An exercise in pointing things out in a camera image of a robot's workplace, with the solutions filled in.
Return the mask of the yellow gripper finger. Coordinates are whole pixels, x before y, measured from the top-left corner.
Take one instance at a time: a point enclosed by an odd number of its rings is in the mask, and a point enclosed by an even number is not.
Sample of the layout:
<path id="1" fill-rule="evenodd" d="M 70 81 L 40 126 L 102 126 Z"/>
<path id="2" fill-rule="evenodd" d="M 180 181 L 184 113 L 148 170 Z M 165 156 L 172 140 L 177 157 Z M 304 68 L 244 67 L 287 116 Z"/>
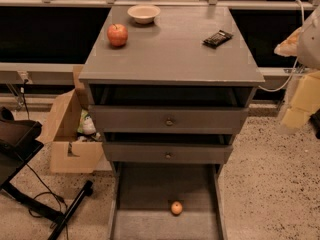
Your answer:
<path id="1" fill-rule="evenodd" d="M 293 31 L 284 41 L 275 47 L 274 53 L 283 57 L 297 56 L 297 46 L 300 32 L 301 27 Z"/>
<path id="2" fill-rule="evenodd" d="M 285 103 L 278 114 L 280 134 L 294 134 L 320 109 L 320 71 L 295 77 L 286 90 Z"/>

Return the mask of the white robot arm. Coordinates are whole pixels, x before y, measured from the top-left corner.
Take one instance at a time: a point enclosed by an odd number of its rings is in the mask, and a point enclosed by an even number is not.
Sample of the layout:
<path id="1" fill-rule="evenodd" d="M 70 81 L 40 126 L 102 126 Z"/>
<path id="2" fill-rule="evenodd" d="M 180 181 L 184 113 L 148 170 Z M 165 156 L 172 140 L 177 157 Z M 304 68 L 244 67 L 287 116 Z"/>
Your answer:
<path id="1" fill-rule="evenodd" d="M 320 6 L 276 46 L 274 53 L 295 56 L 309 68 L 300 79 L 289 84 L 289 94 L 279 115 L 279 132 L 293 134 L 320 109 Z"/>

